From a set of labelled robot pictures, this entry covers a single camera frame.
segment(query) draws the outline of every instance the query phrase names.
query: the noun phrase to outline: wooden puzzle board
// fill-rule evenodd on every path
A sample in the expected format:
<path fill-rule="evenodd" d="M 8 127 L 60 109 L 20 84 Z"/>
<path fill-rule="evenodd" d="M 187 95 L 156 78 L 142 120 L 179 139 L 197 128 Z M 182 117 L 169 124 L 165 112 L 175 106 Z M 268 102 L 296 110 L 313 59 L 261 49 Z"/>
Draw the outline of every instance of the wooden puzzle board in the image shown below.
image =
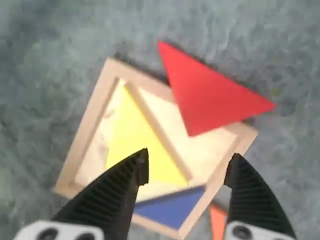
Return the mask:
<path fill-rule="evenodd" d="M 113 116 L 117 110 L 120 89 L 126 82 L 124 79 L 118 82 L 93 138 L 94 141 L 92 141 L 76 175 L 75 181 L 80 185 L 87 186 L 104 171 L 109 136 L 112 134 Z M 225 128 L 218 128 L 195 137 L 189 137 L 177 105 L 140 87 L 137 87 L 137 89 L 177 154 L 191 172 L 188 186 L 176 186 L 162 182 L 141 186 L 138 191 L 137 202 L 205 185 L 237 136 Z"/>

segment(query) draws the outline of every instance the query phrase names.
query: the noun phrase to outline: blue triangle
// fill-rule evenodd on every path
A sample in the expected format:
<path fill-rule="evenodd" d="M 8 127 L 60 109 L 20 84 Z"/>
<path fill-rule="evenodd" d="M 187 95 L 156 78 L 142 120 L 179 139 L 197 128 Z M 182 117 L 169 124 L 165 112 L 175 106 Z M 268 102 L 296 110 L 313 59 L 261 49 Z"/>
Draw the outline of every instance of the blue triangle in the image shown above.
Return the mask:
<path fill-rule="evenodd" d="M 197 187 L 140 202 L 135 205 L 133 213 L 179 229 L 204 192 L 204 187 Z"/>

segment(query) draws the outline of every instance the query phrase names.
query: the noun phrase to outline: tangram piece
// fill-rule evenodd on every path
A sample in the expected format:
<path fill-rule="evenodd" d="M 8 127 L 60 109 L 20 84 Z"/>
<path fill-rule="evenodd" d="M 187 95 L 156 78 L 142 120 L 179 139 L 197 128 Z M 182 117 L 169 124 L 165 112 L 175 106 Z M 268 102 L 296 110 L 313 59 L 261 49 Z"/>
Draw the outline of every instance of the tangram piece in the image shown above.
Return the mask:
<path fill-rule="evenodd" d="M 275 104 L 165 42 L 158 43 L 166 75 L 189 136 L 271 111 Z"/>
<path fill-rule="evenodd" d="M 215 205 L 210 205 L 213 240 L 223 240 L 227 213 Z"/>
<path fill-rule="evenodd" d="M 178 230 L 204 192 L 204 187 L 197 187 L 137 203 L 133 213 Z"/>
<path fill-rule="evenodd" d="M 130 93 L 127 85 L 122 87 L 121 99 L 115 112 L 106 169 L 126 156 L 143 148 L 149 152 L 149 183 L 165 182 L 183 186 L 188 180 L 183 176 L 172 156 L 166 150 L 148 121 L 144 111 Z"/>

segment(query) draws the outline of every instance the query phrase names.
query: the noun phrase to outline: black rubber grip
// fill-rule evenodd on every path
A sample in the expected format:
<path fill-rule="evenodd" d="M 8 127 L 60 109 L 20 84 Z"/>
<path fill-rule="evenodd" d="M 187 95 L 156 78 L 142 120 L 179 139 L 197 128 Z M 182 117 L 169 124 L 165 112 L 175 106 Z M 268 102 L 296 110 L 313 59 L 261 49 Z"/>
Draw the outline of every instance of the black rubber grip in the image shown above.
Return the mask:
<path fill-rule="evenodd" d="M 52 220 L 98 227 L 106 240 L 125 240 L 139 186 L 148 181 L 149 155 L 142 149 L 100 175 Z"/>
<path fill-rule="evenodd" d="M 227 223 L 239 221 L 296 238 L 277 198 L 240 154 L 233 155 L 225 184 L 232 189 Z"/>

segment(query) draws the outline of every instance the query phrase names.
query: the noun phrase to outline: wooden tray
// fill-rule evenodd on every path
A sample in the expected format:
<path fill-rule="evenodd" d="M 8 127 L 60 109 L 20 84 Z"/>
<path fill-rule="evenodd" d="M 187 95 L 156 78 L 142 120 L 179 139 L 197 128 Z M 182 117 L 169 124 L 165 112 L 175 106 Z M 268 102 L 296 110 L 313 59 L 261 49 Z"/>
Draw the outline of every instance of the wooden tray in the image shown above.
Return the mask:
<path fill-rule="evenodd" d="M 58 194 L 73 198 L 104 172 L 119 89 L 128 83 L 151 110 L 170 146 L 174 147 L 172 152 L 176 160 L 183 163 L 180 166 L 190 179 L 188 186 L 183 187 L 164 183 L 146 184 L 140 187 L 137 202 L 206 186 L 203 197 L 178 231 L 135 214 L 132 222 L 167 236 L 183 239 L 223 184 L 233 153 L 243 155 L 258 132 L 237 122 L 189 137 L 170 87 L 144 72 L 110 58 L 104 64 L 57 180 L 55 191 Z"/>

